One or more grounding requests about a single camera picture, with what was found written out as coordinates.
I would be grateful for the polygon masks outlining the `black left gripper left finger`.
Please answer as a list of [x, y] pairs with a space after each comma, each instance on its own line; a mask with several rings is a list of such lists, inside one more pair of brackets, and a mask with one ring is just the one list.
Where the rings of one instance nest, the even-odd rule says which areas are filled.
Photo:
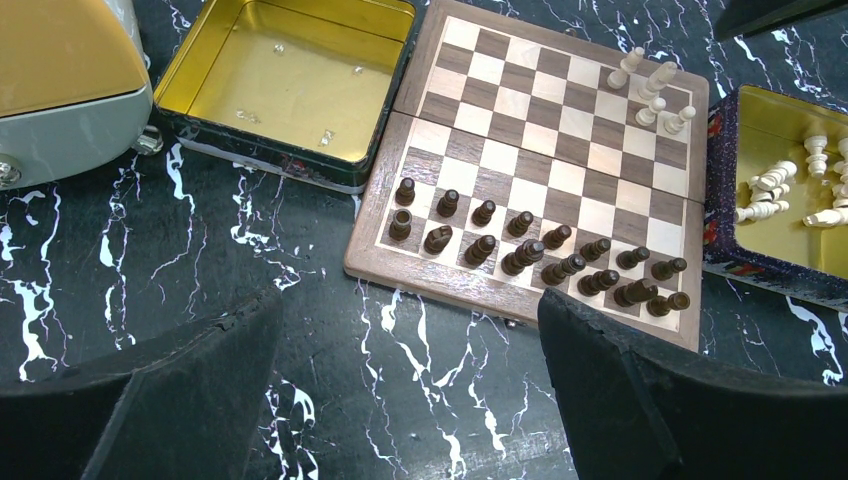
[[44, 380], [1, 388], [5, 479], [240, 479], [281, 333], [258, 292]]

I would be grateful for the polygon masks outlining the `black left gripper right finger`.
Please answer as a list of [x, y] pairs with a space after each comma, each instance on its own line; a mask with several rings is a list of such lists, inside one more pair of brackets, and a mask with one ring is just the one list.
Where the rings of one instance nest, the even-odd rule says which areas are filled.
[[847, 390], [724, 363], [555, 289], [542, 350], [582, 479], [843, 479]]

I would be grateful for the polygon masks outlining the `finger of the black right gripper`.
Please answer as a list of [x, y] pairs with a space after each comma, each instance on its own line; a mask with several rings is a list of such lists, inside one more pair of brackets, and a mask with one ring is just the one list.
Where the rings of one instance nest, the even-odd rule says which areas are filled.
[[847, 0], [733, 0], [714, 22], [713, 35], [718, 41], [751, 37], [846, 9]]

